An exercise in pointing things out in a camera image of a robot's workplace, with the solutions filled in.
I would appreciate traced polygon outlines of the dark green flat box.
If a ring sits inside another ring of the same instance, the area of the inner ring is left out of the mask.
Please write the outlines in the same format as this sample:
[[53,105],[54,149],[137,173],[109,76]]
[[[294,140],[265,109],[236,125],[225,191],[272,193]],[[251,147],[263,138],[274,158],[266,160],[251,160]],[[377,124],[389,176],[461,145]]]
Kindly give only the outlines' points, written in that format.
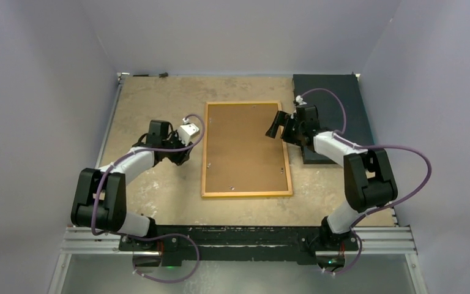
[[292,83],[295,97],[317,107],[322,126],[344,130],[343,137],[359,145],[375,143],[358,74],[294,74]]

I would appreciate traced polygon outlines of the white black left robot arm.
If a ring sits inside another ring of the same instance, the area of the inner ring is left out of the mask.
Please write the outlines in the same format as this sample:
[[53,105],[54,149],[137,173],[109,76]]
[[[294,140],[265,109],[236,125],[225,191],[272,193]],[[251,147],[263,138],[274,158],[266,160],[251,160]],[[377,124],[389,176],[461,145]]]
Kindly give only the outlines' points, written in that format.
[[90,228],[94,235],[131,236],[142,250],[153,249],[158,242],[155,220],[128,211],[127,186],[164,159],[177,166],[188,161],[199,143],[196,136],[203,134],[188,117],[177,128],[168,121],[150,121],[147,132],[122,157],[80,172],[70,214],[72,224]]

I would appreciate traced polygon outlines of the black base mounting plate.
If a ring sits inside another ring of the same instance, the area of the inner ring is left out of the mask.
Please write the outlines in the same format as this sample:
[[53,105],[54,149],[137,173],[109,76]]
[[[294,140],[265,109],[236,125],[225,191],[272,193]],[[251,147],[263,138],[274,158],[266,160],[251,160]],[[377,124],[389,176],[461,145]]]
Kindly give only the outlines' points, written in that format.
[[119,250],[137,255],[154,253],[163,266],[183,261],[296,262],[317,265],[341,250],[358,250],[356,237],[329,238],[317,226],[158,225],[163,240],[121,238]]

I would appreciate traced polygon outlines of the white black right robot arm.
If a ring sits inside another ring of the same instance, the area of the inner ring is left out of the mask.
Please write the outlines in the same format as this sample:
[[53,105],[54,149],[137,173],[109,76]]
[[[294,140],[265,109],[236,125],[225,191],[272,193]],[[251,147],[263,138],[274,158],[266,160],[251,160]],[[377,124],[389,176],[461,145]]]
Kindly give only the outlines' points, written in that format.
[[323,127],[315,106],[298,106],[292,114],[276,112],[266,136],[307,148],[343,168],[344,202],[326,216],[319,241],[334,249],[350,234],[354,223],[374,208],[382,208],[398,197],[398,188],[387,152],[345,140],[339,131]]

